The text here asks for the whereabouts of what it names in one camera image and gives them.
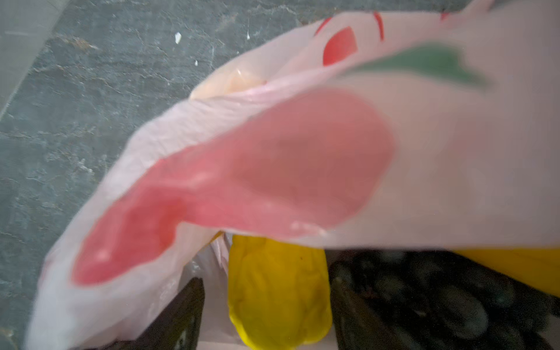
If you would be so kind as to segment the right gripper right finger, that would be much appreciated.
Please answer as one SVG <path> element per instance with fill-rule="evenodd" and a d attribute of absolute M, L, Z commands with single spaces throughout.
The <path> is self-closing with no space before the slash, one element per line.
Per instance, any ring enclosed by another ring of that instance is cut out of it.
<path fill-rule="evenodd" d="M 404 344 L 340 278 L 330 284 L 330 304 L 340 350 L 398 350 Z"/>

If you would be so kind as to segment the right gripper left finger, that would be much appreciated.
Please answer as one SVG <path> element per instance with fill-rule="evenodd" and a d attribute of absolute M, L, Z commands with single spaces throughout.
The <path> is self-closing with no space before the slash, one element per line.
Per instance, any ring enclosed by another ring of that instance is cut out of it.
<path fill-rule="evenodd" d="M 204 281 L 192 278 L 153 319 L 143 311 L 118 324 L 105 344 L 90 349 L 196 349 L 205 302 Z"/>

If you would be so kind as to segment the yellow fake lemon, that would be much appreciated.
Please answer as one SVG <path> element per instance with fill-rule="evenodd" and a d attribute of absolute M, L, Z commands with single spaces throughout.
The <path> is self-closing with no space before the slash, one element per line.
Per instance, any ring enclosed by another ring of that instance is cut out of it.
<path fill-rule="evenodd" d="M 316 344 L 332 327 L 322 249 L 234 236 L 227 282 L 230 320 L 250 349 Z"/>

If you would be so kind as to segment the pink plastic bag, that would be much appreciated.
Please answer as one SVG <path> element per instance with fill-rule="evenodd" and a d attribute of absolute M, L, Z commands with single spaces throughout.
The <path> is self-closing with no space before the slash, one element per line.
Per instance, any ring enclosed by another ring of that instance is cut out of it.
<path fill-rule="evenodd" d="M 25 347 L 153 320 L 224 230 L 317 248 L 559 248 L 559 3 L 342 13 L 144 124 L 48 252 Z"/>

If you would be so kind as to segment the dark fake grapes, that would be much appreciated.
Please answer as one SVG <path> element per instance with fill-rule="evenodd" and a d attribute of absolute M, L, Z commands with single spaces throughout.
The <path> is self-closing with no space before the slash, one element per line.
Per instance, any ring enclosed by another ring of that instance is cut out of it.
<path fill-rule="evenodd" d="M 446 251 L 343 251 L 329 265 L 404 349 L 550 349 L 559 299 Z"/>

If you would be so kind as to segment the yellow fake banana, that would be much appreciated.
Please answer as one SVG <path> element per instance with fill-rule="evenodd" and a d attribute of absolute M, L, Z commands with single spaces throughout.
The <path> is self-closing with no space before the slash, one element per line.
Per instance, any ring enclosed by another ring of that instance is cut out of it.
<path fill-rule="evenodd" d="M 455 253 L 552 296 L 559 297 L 559 248 L 461 249 Z"/>

